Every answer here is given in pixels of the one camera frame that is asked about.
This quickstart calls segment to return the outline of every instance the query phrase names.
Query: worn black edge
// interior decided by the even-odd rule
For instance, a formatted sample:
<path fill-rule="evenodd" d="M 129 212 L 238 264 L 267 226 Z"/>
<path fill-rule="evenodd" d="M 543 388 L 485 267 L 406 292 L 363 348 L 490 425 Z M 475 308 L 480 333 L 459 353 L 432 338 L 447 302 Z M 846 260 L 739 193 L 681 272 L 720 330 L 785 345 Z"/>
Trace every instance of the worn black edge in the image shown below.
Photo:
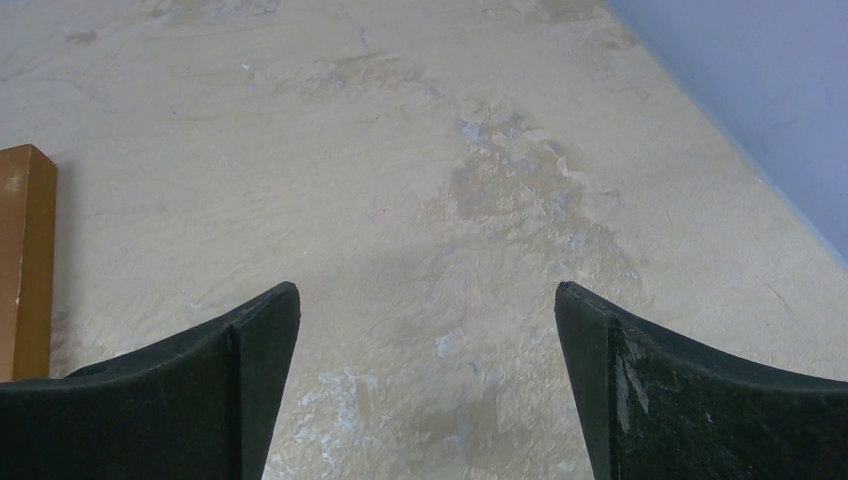
<path fill-rule="evenodd" d="M 234 445 L 238 445 L 239 448 L 237 471 L 241 473 L 239 478 L 244 480 L 262 478 L 268 450 L 273 440 L 280 402 L 288 381 L 301 319 L 300 293 L 292 283 L 282 283 L 256 300 L 256 304 L 242 312 L 242 316 L 231 323 L 228 330 L 236 352 L 235 361 L 231 364 L 231 368 L 235 369 L 232 378 L 237 381 L 232 390 L 233 402 L 238 406 L 236 411 L 240 412 L 237 419 L 234 419 L 235 438 L 238 439 Z M 250 322 L 266 313 L 265 310 L 268 308 L 277 309 L 273 318 L 257 319 L 258 324 Z M 271 348 L 273 351 L 266 350 L 264 353 L 271 357 L 276 356 L 281 362 L 275 364 L 273 371 L 269 372 L 260 371 L 261 361 L 256 364 L 250 359 L 245 359 L 245 356 L 259 353 L 251 350 L 249 345 L 256 329 L 264 334 L 269 333 L 268 325 L 262 324 L 263 321 L 272 322 L 271 328 L 278 328 L 281 333 L 278 337 L 281 344 L 265 346 L 266 349 Z M 256 395 L 257 380 L 245 378 L 245 374 L 262 375 L 263 373 L 268 375 L 259 379 L 259 384 L 266 388 L 261 394 Z M 245 428 L 251 432 L 249 437 L 243 435 Z"/>
<path fill-rule="evenodd" d="M 284 297 L 291 295 L 299 300 L 297 287 L 291 282 L 280 283 L 223 315 L 138 350 L 87 365 L 65 378 L 34 378 L 0 383 L 0 395 L 17 391 L 32 394 L 53 390 L 69 392 L 106 385 L 119 387 L 135 382 L 140 376 L 156 374 L 162 369 L 179 368 L 183 361 L 190 359 L 194 352 L 203 349 L 208 342 L 228 336 L 231 325 L 241 326 L 256 315 L 258 309 L 267 308 L 274 301 L 286 301 Z"/>
<path fill-rule="evenodd" d="M 791 372 L 718 350 L 645 320 L 615 305 L 575 282 L 563 282 L 557 295 L 570 295 L 615 319 L 618 328 L 639 341 L 658 356 L 685 365 L 693 372 L 721 376 L 723 381 L 747 387 L 768 388 L 793 393 L 848 392 L 848 383 Z"/>
<path fill-rule="evenodd" d="M 597 480 L 618 477 L 612 447 L 616 425 L 614 365 L 610 362 L 615 319 L 594 305 L 557 288 L 555 315 L 562 353 L 583 431 L 592 471 Z"/>

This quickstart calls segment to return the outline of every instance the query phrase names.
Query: stained floor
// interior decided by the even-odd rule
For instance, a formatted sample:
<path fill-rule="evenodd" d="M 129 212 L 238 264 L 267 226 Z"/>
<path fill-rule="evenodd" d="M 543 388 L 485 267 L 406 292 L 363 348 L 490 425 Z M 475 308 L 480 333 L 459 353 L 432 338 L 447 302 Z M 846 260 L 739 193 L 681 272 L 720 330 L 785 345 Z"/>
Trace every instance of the stained floor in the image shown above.
<path fill-rule="evenodd" d="M 593 0 L 0 3 L 0 104 L 53 376 L 298 285 L 267 479 L 591 478 L 561 280 L 848 378 L 845 273 Z"/>

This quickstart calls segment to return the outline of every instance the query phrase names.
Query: floor stain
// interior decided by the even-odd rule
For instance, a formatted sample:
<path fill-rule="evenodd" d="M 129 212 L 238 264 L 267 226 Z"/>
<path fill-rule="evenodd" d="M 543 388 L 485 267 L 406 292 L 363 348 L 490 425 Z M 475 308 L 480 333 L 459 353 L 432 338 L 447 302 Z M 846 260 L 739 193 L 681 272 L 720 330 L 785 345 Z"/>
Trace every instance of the floor stain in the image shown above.
<path fill-rule="evenodd" d="M 621 25 L 604 29 L 599 37 L 598 44 L 607 50 L 627 51 L 639 45 L 636 37 Z"/>
<path fill-rule="evenodd" d="M 277 12 L 280 0 L 144 0 L 140 16 L 167 18 L 172 26 L 228 17 L 257 17 Z"/>
<path fill-rule="evenodd" d="M 605 14 L 600 0 L 488 0 L 483 13 L 516 16 L 523 21 L 560 25 L 594 20 Z"/>
<path fill-rule="evenodd" d="M 97 40 L 97 32 L 94 30 L 82 33 L 74 33 L 65 35 L 65 43 L 75 43 L 77 45 L 88 45 Z"/>
<path fill-rule="evenodd" d="M 378 53 L 319 61 L 301 70 L 297 89 L 301 94 L 313 97 L 340 91 L 387 90 L 418 82 L 425 68 L 421 62 Z"/>
<path fill-rule="evenodd" d="M 307 393 L 275 439 L 283 464 L 320 452 L 316 478 L 591 478 L 553 291 L 578 280 L 627 306 L 641 280 L 591 219 L 606 197 L 580 170 L 589 155 L 527 114 L 469 104 L 457 165 L 422 206 L 439 240 L 362 273 L 356 296 L 380 308 L 357 313 L 375 327 L 345 353 L 355 365 L 287 386 Z"/>

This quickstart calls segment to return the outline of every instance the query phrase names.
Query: light purple wall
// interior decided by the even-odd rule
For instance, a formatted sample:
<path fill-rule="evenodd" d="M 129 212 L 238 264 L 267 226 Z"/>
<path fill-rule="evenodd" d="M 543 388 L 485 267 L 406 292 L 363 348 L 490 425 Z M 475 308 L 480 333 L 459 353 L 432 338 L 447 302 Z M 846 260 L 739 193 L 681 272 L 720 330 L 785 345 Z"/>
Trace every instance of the light purple wall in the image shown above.
<path fill-rule="evenodd" d="M 848 0 L 607 0 L 848 259 Z"/>

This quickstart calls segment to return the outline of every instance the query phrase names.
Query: white paint residue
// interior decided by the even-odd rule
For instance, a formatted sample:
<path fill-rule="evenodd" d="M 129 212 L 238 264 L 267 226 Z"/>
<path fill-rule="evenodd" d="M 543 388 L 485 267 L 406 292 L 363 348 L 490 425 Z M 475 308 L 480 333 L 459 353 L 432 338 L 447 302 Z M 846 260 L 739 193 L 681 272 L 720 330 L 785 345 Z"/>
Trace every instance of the white paint residue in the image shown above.
<path fill-rule="evenodd" d="M 626 360 L 622 360 L 624 363 L 624 370 L 627 372 L 627 379 L 630 380 L 630 385 L 633 386 L 633 391 L 636 392 L 636 398 L 639 399 L 639 404 L 642 405 L 642 410 L 645 413 L 648 413 L 648 392 L 642 387 L 642 382 L 639 380 L 639 377 L 636 376 L 636 371 L 633 369 L 633 366 L 630 365 L 630 362 Z"/>
<path fill-rule="evenodd" d="M 630 414 L 627 409 L 627 397 L 630 389 L 627 387 L 627 378 L 624 373 L 624 361 L 621 357 L 615 359 L 615 393 L 616 393 L 616 416 L 621 430 L 627 433 L 630 430 Z"/>
<path fill-rule="evenodd" d="M 436 339 L 436 354 L 442 358 L 448 354 L 448 350 L 450 349 L 451 339 L 453 338 L 453 333 L 449 333 L 447 335 L 442 335 L 441 337 Z"/>
<path fill-rule="evenodd" d="M 292 437 L 298 443 L 319 444 L 321 459 L 337 474 L 344 470 L 339 455 L 345 453 L 345 445 L 368 448 L 379 444 L 379 439 L 366 428 L 370 418 L 363 416 L 366 413 L 370 417 L 370 405 L 363 403 L 370 403 L 369 396 L 377 388 L 378 379 L 375 375 L 357 374 L 350 368 L 345 368 L 342 374 L 322 373 L 318 379 L 322 389 L 307 392 L 298 401 L 300 406 L 317 413 L 303 416 Z M 312 426 L 327 419 L 334 419 L 333 435 Z"/>
<path fill-rule="evenodd" d="M 575 470 L 577 470 L 577 465 L 574 462 L 560 462 L 559 465 L 557 465 L 557 471 L 559 471 L 559 473 L 572 473 Z"/>
<path fill-rule="evenodd" d="M 23 175 L 21 173 L 16 173 L 6 179 L 6 182 L 3 184 L 3 190 L 8 194 L 15 194 L 21 191 L 22 184 Z"/>
<path fill-rule="evenodd" d="M 635 341 L 625 338 L 624 344 L 627 345 L 627 350 L 630 352 L 631 360 L 641 360 L 645 354 L 642 353 L 642 349 L 639 348 L 639 345 L 636 344 Z"/>

